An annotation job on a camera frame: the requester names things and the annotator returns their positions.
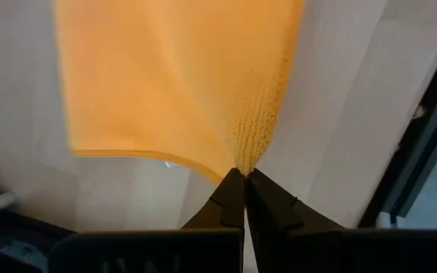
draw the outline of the wooden surface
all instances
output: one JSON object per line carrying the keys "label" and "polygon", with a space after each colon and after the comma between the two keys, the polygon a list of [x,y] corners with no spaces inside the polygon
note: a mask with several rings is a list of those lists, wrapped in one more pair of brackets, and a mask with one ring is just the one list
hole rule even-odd
{"label": "wooden surface", "polygon": [[[79,231],[177,228],[213,191],[186,168],[68,151],[53,19],[0,0],[0,189]],[[275,136],[259,168],[354,226],[437,66],[437,1],[307,2]]]}

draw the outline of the towel fabric texture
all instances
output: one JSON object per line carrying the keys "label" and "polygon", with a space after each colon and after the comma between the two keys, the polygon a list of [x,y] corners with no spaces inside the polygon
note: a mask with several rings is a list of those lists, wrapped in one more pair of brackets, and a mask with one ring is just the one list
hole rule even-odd
{"label": "towel fabric texture", "polygon": [[252,171],[285,94],[302,0],[55,0],[72,149]]}

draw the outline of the microfiber cloth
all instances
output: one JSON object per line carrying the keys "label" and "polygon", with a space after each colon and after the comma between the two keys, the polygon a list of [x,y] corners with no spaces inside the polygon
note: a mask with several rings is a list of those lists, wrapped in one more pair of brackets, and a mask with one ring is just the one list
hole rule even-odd
{"label": "microfiber cloth", "polygon": [[185,165],[219,184],[268,147],[302,0],[55,0],[76,155]]}

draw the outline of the orange towel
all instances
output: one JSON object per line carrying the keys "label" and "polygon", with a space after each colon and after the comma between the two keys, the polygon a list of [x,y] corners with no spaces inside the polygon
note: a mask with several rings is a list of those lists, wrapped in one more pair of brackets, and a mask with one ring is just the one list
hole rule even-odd
{"label": "orange towel", "polygon": [[272,137],[302,0],[55,0],[71,145],[83,156],[248,174]]}

